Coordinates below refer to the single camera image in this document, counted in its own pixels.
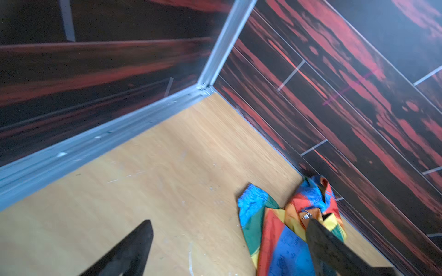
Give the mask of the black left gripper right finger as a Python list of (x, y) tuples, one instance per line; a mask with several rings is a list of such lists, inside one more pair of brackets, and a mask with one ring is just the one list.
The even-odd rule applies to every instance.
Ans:
[(317, 276), (396, 276), (393, 267), (372, 267), (320, 222), (307, 226), (306, 240)]

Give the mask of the rainbow striped zip jacket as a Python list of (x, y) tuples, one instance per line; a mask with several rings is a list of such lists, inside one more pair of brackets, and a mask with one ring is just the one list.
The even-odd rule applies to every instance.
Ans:
[(315, 275), (306, 242), (312, 220), (342, 242), (346, 239), (336, 197), (321, 175), (304, 178), (284, 208), (253, 184), (248, 184), (237, 203), (242, 232), (259, 276)]

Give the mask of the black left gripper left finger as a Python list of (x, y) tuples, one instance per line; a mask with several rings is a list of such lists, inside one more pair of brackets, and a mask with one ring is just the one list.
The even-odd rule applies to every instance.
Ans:
[(142, 276), (153, 239), (151, 221), (145, 220), (82, 275)]

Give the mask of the aluminium frame rail left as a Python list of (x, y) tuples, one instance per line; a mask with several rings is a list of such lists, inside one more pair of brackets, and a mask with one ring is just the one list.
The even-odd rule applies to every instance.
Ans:
[(254, 1), (2, 1), (1, 209), (207, 96)]

